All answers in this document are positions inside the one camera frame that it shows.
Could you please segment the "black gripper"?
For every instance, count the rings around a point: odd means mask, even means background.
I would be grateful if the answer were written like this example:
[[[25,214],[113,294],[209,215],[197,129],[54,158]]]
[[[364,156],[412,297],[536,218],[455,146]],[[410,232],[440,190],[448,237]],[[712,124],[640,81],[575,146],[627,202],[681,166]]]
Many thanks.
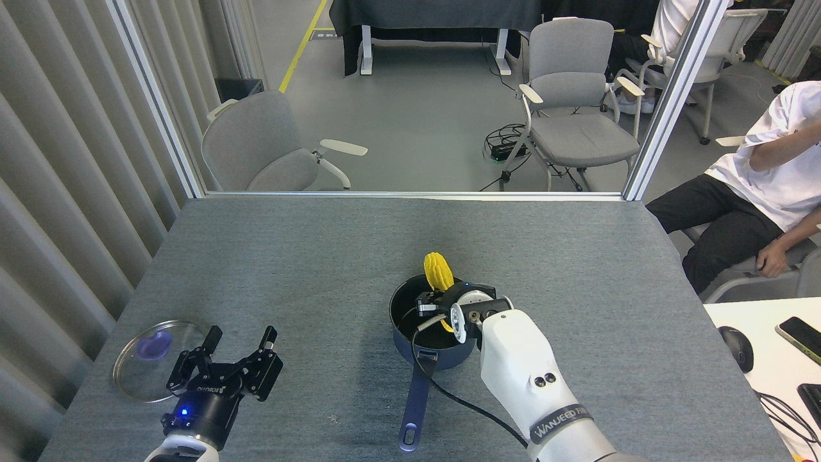
[[[445,292],[422,292],[416,297],[416,310],[420,318],[443,314],[453,304],[461,306],[496,299],[496,289],[483,284],[457,282]]]
[[[222,334],[217,325],[212,325],[200,346],[185,349],[177,357],[167,389],[173,395],[187,391],[179,395],[172,413],[162,415],[165,436],[191,436],[223,450],[243,394],[261,402],[269,397],[284,367],[273,350],[278,331],[267,327],[256,351],[231,365],[225,382],[220,382],[217,374],[209,373],[211,355]],[[190,379],[195,368],[205,375]]]

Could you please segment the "person's left hand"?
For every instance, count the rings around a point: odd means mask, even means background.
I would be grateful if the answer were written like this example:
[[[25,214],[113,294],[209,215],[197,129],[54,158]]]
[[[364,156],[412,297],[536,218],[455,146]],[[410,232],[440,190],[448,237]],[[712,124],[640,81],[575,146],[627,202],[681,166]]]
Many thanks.
[[[759,275],[776,278],[783,274],[788,266],[786,252],[789,246],[783,239],[775,239],[759,251],[756,257],[756,268]]]

